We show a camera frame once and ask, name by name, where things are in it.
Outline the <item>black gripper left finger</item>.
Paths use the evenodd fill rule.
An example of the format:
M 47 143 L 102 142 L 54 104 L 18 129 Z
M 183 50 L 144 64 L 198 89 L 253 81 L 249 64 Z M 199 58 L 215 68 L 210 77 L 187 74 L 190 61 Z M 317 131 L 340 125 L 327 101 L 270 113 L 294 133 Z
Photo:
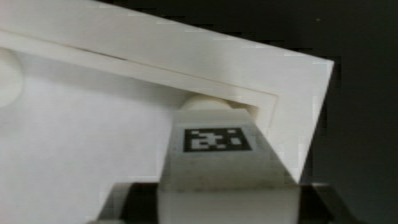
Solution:
M 157 182 L 118 183 L 98 218 L 87 224 L 160 224 Z

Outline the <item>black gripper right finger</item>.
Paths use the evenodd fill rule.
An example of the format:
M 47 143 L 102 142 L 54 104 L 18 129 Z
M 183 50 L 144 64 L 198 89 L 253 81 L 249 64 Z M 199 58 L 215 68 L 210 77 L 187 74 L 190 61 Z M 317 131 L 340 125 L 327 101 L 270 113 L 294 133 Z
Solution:
M 301 186 L 297 224 L 365 224 L 354 216 L 333 186 L 326 183 Z

